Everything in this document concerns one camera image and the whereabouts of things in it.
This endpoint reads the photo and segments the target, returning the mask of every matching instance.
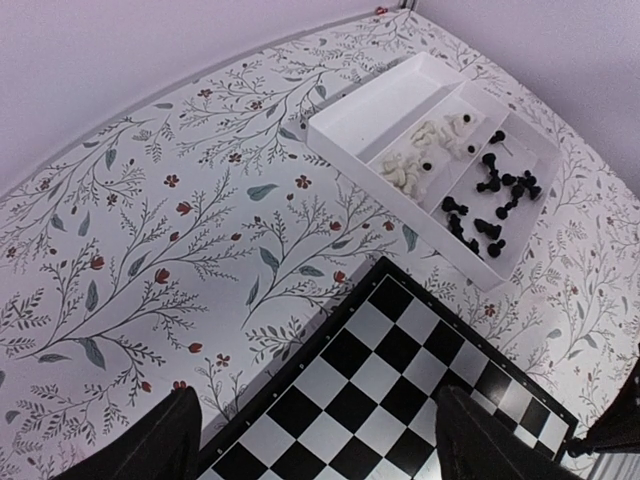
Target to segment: pile of black chess pieces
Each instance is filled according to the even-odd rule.
[[[493,137],[489,140],[491,145],[495,145],[504,141],[506,135],[502,130],[498,130]],[[496,156],[493,153],[487,153],[482,156],[482,163],[489,168],[489,180],[485,183],[478,183],[476,190],[480,193],[499,192],[501,188],[511,187],[511,200],[507,202],[503,207],[496,209],[496,216],[500,220],[506,220],[509,216],[509,211],[518,206],[519,200],[529,193],[531,200],[536,200],[542,193],[542,188],[537,185],[538,179],[534,177],[529,170],[525,170],[523,176],[513,176],[509,173],[505,173],[502,176],[500,171],[496,168]],[[480,255],[480,246],[478,241],[473,238],[466,240],[464,238],[464,228],[460,216],[465,216],[469,213],[469,207],[466,205],[458,205],[453,197],[445,197],[442,202],[442,210],[449,213],[449,230],[451,233],[464,243],[473,253]],[[487,253],[491,258],[497,258],[502,253],[502,249],[506,246],[507,242],[504,239],[500,239],[502,233],[502,226],[492,225],[491,223],[476,218],[473,221],[474,226],[478,232],[487,235],[494,243],[491,243],[487,248]]]

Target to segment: red flower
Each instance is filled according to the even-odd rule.
[[[96,255],[91,259],[90,265],[93,270],[100,270],[102,267],[104,267],[104,258],[102,258],[100,255]]]
[[[160,285],[165,285],[167,283],[167,280],[169,279],[169,270],[167,270],[166,268],[161,268],[159,270],[156,270],[156,275],[155,275],[155,280],[156,283],[160,284]]]
[[[174,188],[179,181],[180,179],[177,175],[167,175],[164,184],[169,185],[170,188]]]
[[[201,343],[192,343],[191,345],[189,345],[189,351],[191,353],[200,353],[200,350],[202,350],[202,344]]]
[[[228,367],[229,366],[229,360],[231,360],[231,356],[230,355],[222,355],[221,353],[218,354],[218,356],[216,357],[218,359],[218,361],[216,362],[216,366],[218,367]]]
[[[344,272],[338,270],[333,274],[333,280],[336,283],[344,283],[344,280],[347,278]]]
[[[306,175],[300,175],[300,178],[296,179],[296,185],[298,186],[298,188],[303,188],[305,190],[309,188],[309,185],[311,185],[312,183],[313,182],[309,180]]]
[[[176,212],[180,214],[181,217],[184,217],[187,213],[191,211],[193,207],[189,202],[180,202],[176,207]]]

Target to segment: floral tablecloth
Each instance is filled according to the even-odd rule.
[[[419,51],[563,152],[522,261],[488,294],[304,143],[310,115]],[[106,126],[0,202],[0,478],[50,478],[184,385],[210,439],[380,255],[584,432],[636,355],[639,210],[548,107],[415,13],[267,48]],[[566,462],[586,474],[592,460]]]

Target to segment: black square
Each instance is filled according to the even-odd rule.
[[[511,433],[515,432],[516,428],[518,428],[518,422],[516,422],[513,418],[511,418],[509,415],[507,415],[500,409],[496,410],[496,413],[494,413],[493,416],[501,424],[507,427],[507,430],[509,430]]]
[[[541,443],[541,442],[536,442],[536,446],[533,447],[533,449],[536,452],[543,454],[549,460],[553,460],[553,457],[555,456],[555,453],[553,453],[553,451],[549,447],[547,447],[544,443]]]
[[[392,322],[397,321],[411,303],[413,295],[391,278],[385,278],[369,298],[369,303]]]
[[[438,386],[432,393],[432,396],[436,399],[436,401],[438,401],[440,389],[445,386],[460,387],[469,395],[471,395],[471,392],[473,392],[473,387],[469,385],[465,380],[463,380],[458,374],[456,374],[456,372],[454,372],[453,370],[447,370],[440,379],[440,382],[438,382]]]
[[[506,373],[493,362],[489,362],[480,375],[475,388],[497,407],[511,382],[511,378]]]
[[[258,480],[267,467],[240,443],[236,443],[213,466],[213,470],[227,480]]]
[[[352,383],[347,383],[325,412],[351,433],[356,433],[375,408],[376,402]]]
[[[364,480],[380,460],[380,455],[353,437],[329,465],[349,480]]]
[[[283,480],[313,480],[325,467],[325,463],[295,442],[273,464],[271,470]]]
[[[394,325],[376,348],[376,353],[400,373],[409,366],[420,350],[420,344]]]
[[[438,322],[424,347],[429,350],[442,363],[449,366],[460,351],[464,338],[458,335],[453,328],[445,322]]]
[[[543,407],[538,400],[532,398],[522,420],[520,420],[520,425],[529,430],[534,437],[537,437],[542,432],[548,418],[549,410]]]
[[[291,387],[280,400],[269,409],[267,415],[289,434],[298,438],[320,415],[322,409],[298,390]]]
[[[342,330],[322,352],[321,357],[346,378],[351,378],[369,355],[369,347],[348,330]]]
[[[433,446],[425,442],[416,433],[407,429],[396,444],[391,447],[386,459],[407,475],[413,477],[433,453]]]
[[[380,406],[405,425],[409,425],[428,398],[413,383],[400,377]]]

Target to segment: white tray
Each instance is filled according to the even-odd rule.
[[[406,153],[411,149],[408,139],[425,120],[462,113],[474,117],[464,144],[474,144],[477,153],[459,160],[434,158],[426,195],[419,203],[379,175],[381,158],[390,150]],[[498,129],[506,133],[506,140],[503,145],[489,145]],[[558,171],[560,156],[559,150],[526,121],[424,52],[313,116],[307,144],[484,291],[504,283],[515,270]],[[543,188],[535,202],[528,196],[522,198],[504,221],[496,217],[495,210],[509,201],[510,189],[478,193],[475,188],[489,178],[487,167],[480,162],[487,152],[495,153],[501,174],[517,176],[528,169]],[[447,195],[469,207],[469,214],[462,217],[464,237],[478,240],[482,258],[449,232],[448,215],[440,208]],[[477,232],[475,218],[502,225],[501,238],[507,245],[498,258],[487,254],[492,242]]]

